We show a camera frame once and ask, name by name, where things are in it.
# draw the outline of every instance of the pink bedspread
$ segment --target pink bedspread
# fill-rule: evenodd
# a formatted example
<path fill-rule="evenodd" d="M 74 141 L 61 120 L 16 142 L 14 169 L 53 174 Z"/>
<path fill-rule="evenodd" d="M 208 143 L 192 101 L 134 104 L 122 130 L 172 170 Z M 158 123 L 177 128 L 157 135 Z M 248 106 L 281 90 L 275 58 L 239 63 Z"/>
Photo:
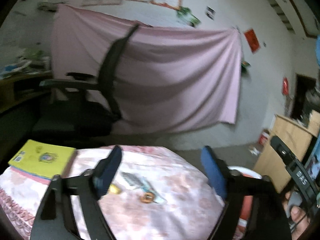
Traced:
<path fill-rule="evenodd" d="M 123 192 L 105 195 L 99 201 L 116 239 L 207 240 L 224 204 L 207 184 L 206 176 L 166 148 L 121 147 L 123 159 L 113 183 Z M 95 167 L 110 149 L 79 150 L 70 176 Z M 141 203 L 142 190 L 126 189 L 121 171 L 146 177 L 165 203 Z M 11 168 L 0 176 L 0 205 L 26 240 L 46 189 L 47 185 Z M 76 196 L 72 204 L 81 238 L 90 239 Z"/>
<path fill-rule="evenodd" d="M 97 75 L 112 41 L 133 22 L 59 5 L 52 32 L 55 78 L 67 72 Z M 123 119 L 113 133 L 194 130 L 234 123 L 241 44 L 236 29 L 208 31 L 141 26 L 116 70 L 115 97 Z M 92 100 L 107 105 L 91 91 Z"/>

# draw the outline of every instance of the yellow book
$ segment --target yellow book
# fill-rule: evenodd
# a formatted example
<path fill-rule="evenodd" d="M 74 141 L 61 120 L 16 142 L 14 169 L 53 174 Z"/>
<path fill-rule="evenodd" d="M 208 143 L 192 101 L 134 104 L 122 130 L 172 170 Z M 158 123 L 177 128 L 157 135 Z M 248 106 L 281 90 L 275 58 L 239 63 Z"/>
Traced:
<path fill-rule="evenodd" d="M 27 173 L 51 179 L 63 173 L 74 151 L 70 147 L 28 140 L 8 163 Z"/>

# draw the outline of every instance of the black chair backrest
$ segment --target black chair backrest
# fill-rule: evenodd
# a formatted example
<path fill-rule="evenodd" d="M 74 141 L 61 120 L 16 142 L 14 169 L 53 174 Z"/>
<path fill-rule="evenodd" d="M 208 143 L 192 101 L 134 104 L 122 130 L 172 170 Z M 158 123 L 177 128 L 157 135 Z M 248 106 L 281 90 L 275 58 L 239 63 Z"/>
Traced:
<path fill-rule="evenodd" d="M 106 54 L 98 75 L 98 87 L 101 94 L 108 101 L 111 112 L 116 116 L 116 119 L 121 118 L 121 112 L 117 101 L 113 97 L 114 79 L 116 67 L 119 63 L 120 57 L 124 52 L 124 48 L 129 38 L 139 28 L 139 24 L 132 27 L 124 38 L 118 39 L 112 43 L 108 53 Z"/>

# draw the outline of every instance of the pink cloth hanging on wall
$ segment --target pink cloth hanging on wall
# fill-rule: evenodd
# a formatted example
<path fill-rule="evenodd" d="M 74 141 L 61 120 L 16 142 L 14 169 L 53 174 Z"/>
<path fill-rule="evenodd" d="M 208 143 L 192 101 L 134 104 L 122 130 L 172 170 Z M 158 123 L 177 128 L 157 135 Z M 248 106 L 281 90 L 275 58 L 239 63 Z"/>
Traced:
<path fill-rule="evenodd" d="M 111 42 L 133 21 L 59 5 L 52 31 L 54 78 L 67 72 L 97 75 Z M 116 134 L 180 132 L 235 123 L 241 44 L 236 29 L 141 26 L 116 69 L 115 98 L 123 119 Z M 91 99 L 107 103 L 98 91 Z"/>

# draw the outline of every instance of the sticker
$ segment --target sticker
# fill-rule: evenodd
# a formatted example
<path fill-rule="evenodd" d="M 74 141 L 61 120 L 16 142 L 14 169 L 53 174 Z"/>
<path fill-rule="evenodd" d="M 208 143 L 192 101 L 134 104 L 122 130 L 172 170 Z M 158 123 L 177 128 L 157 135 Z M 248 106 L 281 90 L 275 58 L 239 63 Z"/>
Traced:
<path fill-rule="evenodd" d="M 20 155 L 14 158 L 15 162 L 20 162 L 21 160 L 22 160 L 22 156 Z"/>
<path fill-rule="evenodd" d="M 247 30 L 244 33 L 245 38 L 250 46 L 251 52 L 255 53 L 260 49 L 260 44 L 258 38 L 253 29 Z"/>
<path fill-rule="evenodd" d="M 44 153 L 40 156 L 39 161 L 43 163 L 52 163 L 56 161 L 58 156 L 55 153 Z"/>
<path fill-rule="evenodd" d="M 201 21 L 196 18 L 192 13 L 189 7 L 180 7 L 180 10 L 177 11 L 178 19 L 185 25 L 196 28 Z"/>
<path fill-rule="evenodd" d="M 207 15 L 211 20 L 214 20 L 214 15 L 216 12 L 211 9 L 209 6 L 207 6 L 207 9 L 205 10 L 205 15 Z"/>

